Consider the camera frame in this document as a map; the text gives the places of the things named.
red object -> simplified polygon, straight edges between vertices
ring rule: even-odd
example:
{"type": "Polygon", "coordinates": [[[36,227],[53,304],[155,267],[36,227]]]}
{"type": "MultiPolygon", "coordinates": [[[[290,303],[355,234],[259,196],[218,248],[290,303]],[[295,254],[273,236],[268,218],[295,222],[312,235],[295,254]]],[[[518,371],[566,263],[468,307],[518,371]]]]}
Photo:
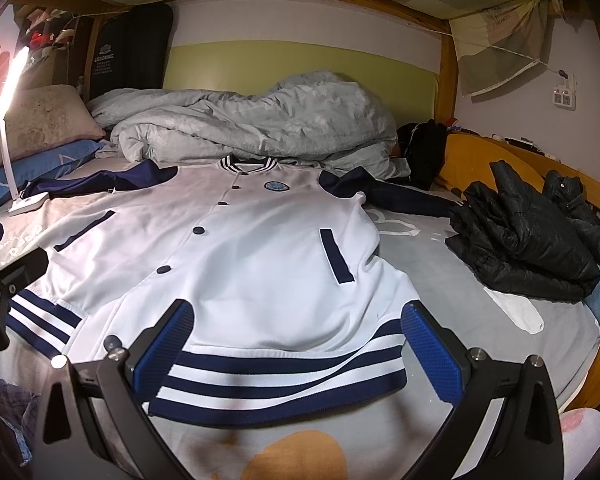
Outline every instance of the red object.
{"type": "Polygon", "coordinates": [[[31,39],[29,40],[29,48],[31,50],[37,50],[46,44],[51,44],[50,34],[42,34],[36,31],[31,35],[31,39]]]}

orange stain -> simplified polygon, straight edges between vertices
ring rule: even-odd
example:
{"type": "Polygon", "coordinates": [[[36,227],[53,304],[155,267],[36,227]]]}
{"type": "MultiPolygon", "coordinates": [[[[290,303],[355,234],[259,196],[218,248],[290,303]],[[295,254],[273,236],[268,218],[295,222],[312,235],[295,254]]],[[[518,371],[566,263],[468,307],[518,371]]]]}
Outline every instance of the orange stain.
{"type": "Polygon", "coordinates": [[[347,461],[336,440],[321,431],[298,431],[267,446],[240,480],[347,480],[347,461]]]}
{"type": "Polygon", "coordinates": [[[222,441],[222,445],[227,446],[227,447],[235,446],[236,444],[238,444],[238,434],[237,433],[231,433],[225,440],[222,441]]]}

jacket pocket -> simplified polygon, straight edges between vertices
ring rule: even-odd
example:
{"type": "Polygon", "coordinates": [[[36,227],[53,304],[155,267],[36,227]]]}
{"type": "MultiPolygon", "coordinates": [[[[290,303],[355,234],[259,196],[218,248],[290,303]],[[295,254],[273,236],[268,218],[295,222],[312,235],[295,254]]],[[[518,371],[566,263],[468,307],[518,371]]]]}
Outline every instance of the jacket pocket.
{"type": "Polygon", "coordinates": [[[72,243],[74,243],[78,238],[80,238],[87,231],[89,231],[90,229],[93,229],[94,227],[96,227],[96,225],[103,223],[107,218],[111,218],[114,214],[115,214],[115,211],[107,211],[106,213],[104,213],[103,216],[101,216],[97,220],[94,220],[93,222],[91,222],[89,225],[87,225],[87,227],[85,227],[80,232],[76,233],[75,235],[69,236],[64,243],[59,244],[59,245],[54,245],[54,249],[58,252],[62,251],[63,249],[66,249],[68,246],[70,246],[72,243]]]}
{"type": "Polygon", "coordinates": [[[347,267],[347,263],[342,257],[342,253],[340,252],[336,240],[333,238],[331,229],[320,229],[320,239],[322,240],[324,252],[327,254],[327,259],[331,265],[331,270],[333,270],[338,283],[354,282],[353,274],[349,271],[349,267],[347,267]]]}

wooden bed frame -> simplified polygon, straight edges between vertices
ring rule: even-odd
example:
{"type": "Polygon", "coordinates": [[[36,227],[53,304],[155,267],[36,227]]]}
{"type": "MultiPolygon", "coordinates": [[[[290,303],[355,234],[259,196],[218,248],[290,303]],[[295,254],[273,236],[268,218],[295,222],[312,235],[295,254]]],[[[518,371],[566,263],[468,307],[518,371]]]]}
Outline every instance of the wooden bed frame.
{"type": "MultiPolygon", "coordinates": [[[[348,2],[369,9],[385,12],[392,16],[408,20],[419,27],[435,32],[449,33],[450,26],[447,20],[430,16],[423,12],[410,9],[391,0],[337,0],[348,2]]],[[[14,4],[30,4],[44,7],[56,7],[69,10],[78,14],[94,15],[91,36],[88,42],[85,63],[85,85],[88,89],[90,67],[93,60],[96,38],[100,27],[109,18],[120,12],[125,12],[129,7],[113,6],[99,0],[11,0],[14,4]]],[[[438,122],[445,122],[453,117],[456,104],[456,91],[458,88],[458,63],[456,51],[451,36],[442,35],[442,49],[440,56],[440,71],[438,76],[438,94],[435,103],[434,118],[438,122]]],[[[487,174],[488,163],[499,158],[506,158],[517,167],[522,168],[524,178],[536,187],[541,186],[542,178],[551,170],[561,174],[578,176],[586,188],[587,201],[600,210],[600,182],[591,177],[555,162],[544,156],[516,148],[504,142],[497,142],[486,137],[468,136],[466,134],[453,134],[446,151],[445,167],[441,172],[441,183],[449,189],[463,190],[471,181],[475,172],[487,174]]],[[[575,397],[568,409],[579,407],[595,408],[600,404],[600,350],[593,362],[586,382],[580,393],[575,397]]]]}

striped collar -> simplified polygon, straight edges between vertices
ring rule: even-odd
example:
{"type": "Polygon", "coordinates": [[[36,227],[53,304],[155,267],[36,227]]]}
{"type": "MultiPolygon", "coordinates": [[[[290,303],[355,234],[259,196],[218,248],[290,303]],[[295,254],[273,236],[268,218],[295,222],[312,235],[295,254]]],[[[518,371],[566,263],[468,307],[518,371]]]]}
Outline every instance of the striped collar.
{"type": "MultiPolygon", "coordinates": [[[[236,166],[236,164],[240,164],[240,161],[235,157],[232,153],[231,155],[227,155],[225,158],[221,158],[218,161],[218,166],[226,171],[232,171],[233,173],[241,173],[242,170],[236,166]]],[[[260,164],[259,168],[255,168],[254,170],[246,171],[245,173],[257,173],[259,171],[269,171],[275,168],[278,163],[275,158],[267,156],[256,161],[254,164],[260,164]]]]}

